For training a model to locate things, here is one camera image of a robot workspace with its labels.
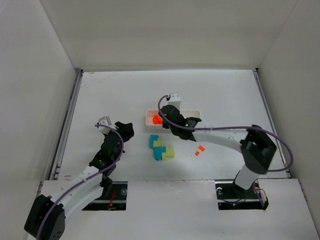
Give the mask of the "orange round lego piece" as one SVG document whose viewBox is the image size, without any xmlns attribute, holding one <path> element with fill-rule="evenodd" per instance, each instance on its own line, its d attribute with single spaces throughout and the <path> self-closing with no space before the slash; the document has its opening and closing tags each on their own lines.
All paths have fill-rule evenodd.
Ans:
<svg viewBox="0 0 320 240">
<path fill-rule="evenodd" d="M 159 115 L 155 115 L 153 118 L 152 118 L 152 123 L 154 125 L 162 125 L 163 124 L 163 119 L 159 116 Z"/>
</svg>

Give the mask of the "small orange square lego plate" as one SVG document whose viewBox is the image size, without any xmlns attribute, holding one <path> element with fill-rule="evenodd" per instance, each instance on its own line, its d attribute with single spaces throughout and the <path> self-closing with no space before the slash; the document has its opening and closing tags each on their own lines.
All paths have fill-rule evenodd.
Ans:
<svg viewBox="0 0 320 240">
<path fill-rule="evenodd" d="M 199 149 L 200 151 L 202 151 L 202 152 L 205 151 L 205 148 L 204 148 L 203 146 L 201 146 L 201 145 L 198 146 L 198 149 Z"/>
</svg>

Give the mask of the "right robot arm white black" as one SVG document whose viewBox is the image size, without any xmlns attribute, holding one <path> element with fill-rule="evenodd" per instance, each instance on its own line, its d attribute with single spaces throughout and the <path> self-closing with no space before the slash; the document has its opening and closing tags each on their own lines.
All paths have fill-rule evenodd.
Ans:
<svg viewBox="0 0 320 240">
<path fill-rule="evenodd" d="M 261 175 L 267 174 L 277 151 L 275 143 L 258 125 L 246 131 L 213 130 L 200 118 L 185 118 L 178 108 L 165 105 L 159 111 L 163 127 L 182 140 L 220 145 L 242 154 L 244 165 L 237 173 L 233 184 L 243 190 L 249 190 Z"/>
</svg>

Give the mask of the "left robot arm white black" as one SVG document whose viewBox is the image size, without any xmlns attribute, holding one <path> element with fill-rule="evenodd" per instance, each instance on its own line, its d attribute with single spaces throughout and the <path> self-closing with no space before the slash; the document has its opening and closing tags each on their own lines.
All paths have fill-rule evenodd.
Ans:
<svg viewBox="0 0 320 240">
<path fill-rule="evenodd" d="M 134 136 L 134 128 L 131 122 L 120 121 L 96 127 L 105 130 L 103 143 L 85 169 L 56 193 L 35 198 L 24 224 L 24 230 L 35 239 L 60 239 L 74 214 L 111 190 L 109 176 L 124 153 L 124 143 Z"/>
</svg>

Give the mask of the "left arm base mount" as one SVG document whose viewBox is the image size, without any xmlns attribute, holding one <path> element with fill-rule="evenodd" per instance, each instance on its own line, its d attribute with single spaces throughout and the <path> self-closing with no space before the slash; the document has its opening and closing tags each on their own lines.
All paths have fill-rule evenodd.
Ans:
<svg viewBox="0 0 320 240">
<path fill-rule="evenodd" d="M 87 206 L 83 211 L 125 211 L 127 206 L 128 182 L 113 181 L 112 185 L 103 189 L 102 195 Z"/>
</svg>

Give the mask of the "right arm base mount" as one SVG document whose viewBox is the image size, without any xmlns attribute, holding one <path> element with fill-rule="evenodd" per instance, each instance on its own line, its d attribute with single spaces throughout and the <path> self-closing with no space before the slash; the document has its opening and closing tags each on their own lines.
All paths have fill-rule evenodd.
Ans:
<svg viewBox="0 0 320 240">
<path fill-rule="evenodd" d="M 263 210 L 269 206 L 269 199 L 258 180 L 248 190 L 235 185 L 232 181 L 216 181 L 215 190 L 219 210 Z"/>
</svg>

